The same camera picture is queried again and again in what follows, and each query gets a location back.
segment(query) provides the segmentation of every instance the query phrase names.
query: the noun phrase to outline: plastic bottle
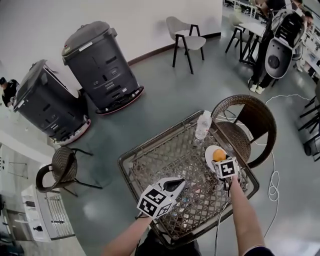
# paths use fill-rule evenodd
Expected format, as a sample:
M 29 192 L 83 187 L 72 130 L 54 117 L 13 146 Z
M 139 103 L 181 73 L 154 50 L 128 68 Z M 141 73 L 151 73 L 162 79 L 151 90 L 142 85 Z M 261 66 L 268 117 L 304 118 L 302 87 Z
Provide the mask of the plastic bottle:
M 197 121 L 197 126 L 195 130 L 196 145 L 200 145 L 204 141 L 209 131 L 209 128 L 211 126 L 211 122 L 212 122 L 211 113 L 205 110 L 204 113 L 199 116 Z

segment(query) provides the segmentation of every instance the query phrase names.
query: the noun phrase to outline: white chair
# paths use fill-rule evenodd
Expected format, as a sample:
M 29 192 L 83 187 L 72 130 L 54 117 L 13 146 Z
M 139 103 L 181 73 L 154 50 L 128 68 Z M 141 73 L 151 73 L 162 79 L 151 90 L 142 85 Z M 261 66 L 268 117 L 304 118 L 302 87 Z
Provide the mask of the white chair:
M 233 40 L 237 39 L 237 42 L 234 47 L 236 48 L 237 45 L 240 43 L 240 55 L 241 55 L 242 54 L 242 43 L 248 42 L 249 35 L 245 33 L 245 30 L 246 30 L 245 28 L 239 27 L 239 24 L 241 24 L 243 22 L 234 13 L 231 13 L 229 15 L 229 22 L 230 22 L 231 29 L 234 29 L 234 32 L 233 32 L 233 35 L 230 39 L 228 47 L 225 50 L 225 53 L 228 52 Z
M 189 50 L 200 49 L 202 59 L 205 60 L 203 46 L 206 43 L 206 39 L 200 36 L 199 26 L 194 24 L 184 23 L 173 16 L 166 18 L 166 25 L 168 27 L 170 37 L 173 40 L 175 40 L 172 67 L 175 67 L 176 65 L 178 47 L 185 48 L 184 55 L 186 55 L 188 58 L 190 71 L 191 71 L 191 74 L 193 74 L 194 71 L 192 68 L 191 60 L 190 60 Z M 198 36 L 191 35 L 194 27 L 196 28 Z M 188 30 L 190 31 L 189 36 L 184 36 L 183 34 L 177 33 L 178 31 L 188 31 Z

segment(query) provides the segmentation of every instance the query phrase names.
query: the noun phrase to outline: baseboard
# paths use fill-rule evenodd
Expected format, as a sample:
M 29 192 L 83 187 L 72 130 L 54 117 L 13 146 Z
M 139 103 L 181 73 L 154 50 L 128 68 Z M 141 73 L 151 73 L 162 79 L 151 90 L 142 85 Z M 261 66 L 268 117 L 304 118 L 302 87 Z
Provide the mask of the baseboard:
M 220 37 L 220 36 L 221 36 L 221 32 L 203 35 L 203 37 L 204 37 L 205 39 L 210 39 L 210 38 L 215 38 L 215 37 Z M 128 65 L 131 66 L 131 65 L 136 64 L 136 63 L 138 63 L 138 62 L 141 62 L 141 61 L 143 61 L 143 60 L 145 60 L 145 59 L 147 59 L 147 58 L 150 58 L 150 57 L 152 57 L 152 56 L 154 56 L 154 55 L 163 53 L 163 52 L 165 52 L 165 51 L 168 51 L 168 50 L 174 49 L 174 48 L 175 48 L 175 44 L 173 43 L 173 44 L 169 44 L 169 45 L 167 45 L 167 46 L 164 46 L 164 47 L 162 47 L 162 48 L 159 48 L 159 49 L 150 51 L 150 52 L 148 52 L 148 53 L 146 53 L 146 54 L 144 54 L 144 55 L 141 55 L 141 56 L 136 57 L 136 58 L 134 58 L 134 59 L 132 59 L 132 60 L 129 60 L 129 61 L 128 61 Z

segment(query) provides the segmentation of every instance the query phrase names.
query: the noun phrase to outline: black pants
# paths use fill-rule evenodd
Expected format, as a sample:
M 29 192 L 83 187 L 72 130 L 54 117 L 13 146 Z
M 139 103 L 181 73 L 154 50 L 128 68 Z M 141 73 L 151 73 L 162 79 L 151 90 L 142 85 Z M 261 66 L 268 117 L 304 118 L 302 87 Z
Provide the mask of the black pants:
M 270 40 L 272 38 L 274 38 L 274 33 L 270 31 L 267 37 L 262 38 L 262 42 L 259 45 L 258 59 L 255 62 L 255 65 L 253 68 L 253 75 L 251 77 L 251 81 L 253 82 L 254 85 L 256 85 L 259 82 L 259 79 L 263 71 L 265 70 L 265 60 L 266 60 L 267 49 L 268 49 Z M 272 82 L 272 80 L 273 78 L 267 73 L 265 74 L 259 86 L 262 88 L 266 88 Z
M 136 256 L 201 256 L 198 242 L 192 241 L 177 249 L 167 249 L 160 243 L 155 233 L 150 230 L 143 244 L 141 244 L 135 253 Z

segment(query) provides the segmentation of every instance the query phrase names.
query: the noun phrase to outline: white plate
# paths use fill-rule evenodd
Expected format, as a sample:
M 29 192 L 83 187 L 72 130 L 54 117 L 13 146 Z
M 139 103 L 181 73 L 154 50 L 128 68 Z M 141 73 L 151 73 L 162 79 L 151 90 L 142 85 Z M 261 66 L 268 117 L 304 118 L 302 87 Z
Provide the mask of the white plate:
M 213 160 L 213 154 L 216 150 L 222 150 L 227 155 L 227 152 L 222 147 L 216 146 L 216 145 L 208 146 L 204 153 L 206 164 L 214 173 L 216 173 L 216 170 L 214 168 L 214 165 L 212 164 L 212 160 Z

